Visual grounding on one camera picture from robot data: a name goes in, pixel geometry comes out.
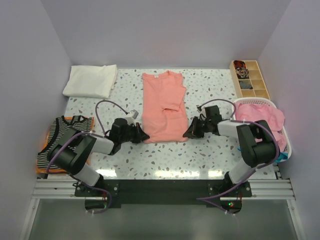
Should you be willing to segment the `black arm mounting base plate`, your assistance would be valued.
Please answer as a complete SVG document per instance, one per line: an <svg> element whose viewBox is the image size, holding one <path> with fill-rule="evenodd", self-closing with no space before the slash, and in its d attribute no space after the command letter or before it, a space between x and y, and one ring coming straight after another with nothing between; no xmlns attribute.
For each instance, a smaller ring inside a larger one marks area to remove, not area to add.
<svg viewBox="0 0 320 240"><path fill-rule="evenodd" d="M103 209L122 205L200 205L197 198L206 198L223 193L223 180L180 179L180 180L116 180L105 179L101 190L84 184L73 183L74 195L85 198L86 209Z"/></svg>

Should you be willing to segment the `salmon pink t shirt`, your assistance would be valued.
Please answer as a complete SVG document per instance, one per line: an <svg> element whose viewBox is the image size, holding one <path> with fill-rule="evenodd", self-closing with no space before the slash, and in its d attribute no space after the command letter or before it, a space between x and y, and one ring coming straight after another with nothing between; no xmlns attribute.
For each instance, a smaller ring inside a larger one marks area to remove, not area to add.
<svg viewBox="0 0 320 240"><path fill-rule="evenodd" d="M181 73L166 71L157 75L142 74L144 143L186 142L183 134L189 127L184 97L186 87Z"/></svg>

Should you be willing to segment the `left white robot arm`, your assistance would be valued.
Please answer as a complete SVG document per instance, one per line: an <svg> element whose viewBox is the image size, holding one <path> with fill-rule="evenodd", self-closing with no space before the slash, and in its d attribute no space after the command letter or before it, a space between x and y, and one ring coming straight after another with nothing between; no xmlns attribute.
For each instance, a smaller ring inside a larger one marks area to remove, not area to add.
<svg viewBox="0 0 320 240"><path fill-rule="evenodd" d="M99 196L104 190L104 178L87 163L90 155L113 156L123 143L139 144L149 138L131 117L116 118L104 136L71 127L49 150L46 172L51 174L50 169L54 165L86 185L86 191L92 196Z"/></svg>

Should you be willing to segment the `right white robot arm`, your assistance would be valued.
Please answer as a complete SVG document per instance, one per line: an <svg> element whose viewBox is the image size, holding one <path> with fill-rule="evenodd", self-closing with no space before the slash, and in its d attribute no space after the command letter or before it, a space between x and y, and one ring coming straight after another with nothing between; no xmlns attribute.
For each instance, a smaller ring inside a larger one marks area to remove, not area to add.
<svg viewBox="0 0 320 240"><path fill-rule="evenodd" d="M205 133L211 133L238 140L242 160L224 175L222 189L227 196L235 196L241 190L240 184L257 169L278 159L281 150L265 120L226 120L216 105L205 107L204 110L199 107L198 111L200 116L193 117L191 125L183 134L184 138L200 139Z"/></svg>

